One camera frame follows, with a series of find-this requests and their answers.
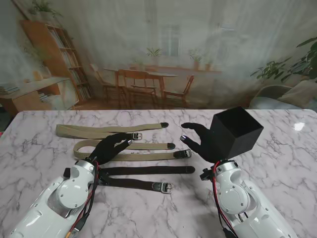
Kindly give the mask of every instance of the desk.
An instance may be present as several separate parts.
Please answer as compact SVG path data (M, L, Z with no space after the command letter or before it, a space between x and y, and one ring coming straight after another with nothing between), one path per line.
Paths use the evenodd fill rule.
M104 70L112 71L115 74L115 84L116 86L119 85L119 69L115 68L104 68ZM164 98L164 77L171 78L171 77L177 77L176 74L169 74L169 73L158 73L158 72L147 72L150 76L150 79L157 79L159 82L159 89L160 89L160 96L161 99Z
M19 113L0 138L0 238L26 214L41 191L74 165L80 139L55 135L56 124L134 126L168 122L165 129L143 131L142 142L172 142L197 134L180 125L210 126L221 110L29 111ZM309 110L248 110L264 126L252 151L235 158L242 178L255 182L301 238L317 237L317 114ZM118 187L98 187L80 238L224 238L211 183L201 181L209 168L196 153L190 159L110 162L119 166L194 166L190 175L138 175L125 178L174 184L171 195Z
M52 105L42 102L38 91L45 94L60 95L59 101L61 103ZM77 102L78 97L74 86L69 78L64 77L52 77L26 83L18 91L7 95L0 95L0 104L13 117L21 111L28 110L67 110Z

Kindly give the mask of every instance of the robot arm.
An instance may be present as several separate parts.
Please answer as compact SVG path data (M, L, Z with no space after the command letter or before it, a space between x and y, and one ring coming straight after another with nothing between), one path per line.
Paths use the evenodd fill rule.
M214 197L228 228L224 229L228 238L297 238L283 216L276 210L261 190L249 180L241 180L241 169L234 161L222 160L215 156L211 147L211 131L201 124L184 123L183 128L193 129L201 139L196 143L187 136L181 141L208 162L215 163L213 170L204 169L202 180L214 184Z
M93 201L94 191L88 185L97 177L97 165L110 161L120 151L131 145L130 134L118 133L103 139L86 160L78 161L70 173L55 179L29 208L27 214L11 232L10 238L73 238L80 231L74 226L78 221L83 226L89 215L84 208Z
M241 169L234 161L219 165L215 174L220 208L236 235L239 238L297 238L261 190L253 182L241 180L240 175Z

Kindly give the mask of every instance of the window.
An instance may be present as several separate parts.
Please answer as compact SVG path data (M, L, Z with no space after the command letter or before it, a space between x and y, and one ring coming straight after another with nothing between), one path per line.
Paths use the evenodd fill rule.
M161 48L164 56L179 55L179 25L167 25L161 30Z

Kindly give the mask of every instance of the black box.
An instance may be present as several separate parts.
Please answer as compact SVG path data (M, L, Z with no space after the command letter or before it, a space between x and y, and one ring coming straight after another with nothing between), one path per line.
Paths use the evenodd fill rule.
M263 126L242 107L215 114L210 126L214 156L230 159L252 150L262 130Z

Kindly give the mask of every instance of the bookshelf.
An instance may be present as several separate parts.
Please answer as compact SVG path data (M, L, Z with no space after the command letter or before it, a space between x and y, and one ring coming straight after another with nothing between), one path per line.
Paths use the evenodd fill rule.
M68 77L80 103L92 98L80 57L66 30L37 21L21 21L32 44L46 56L44 63L53 76Z

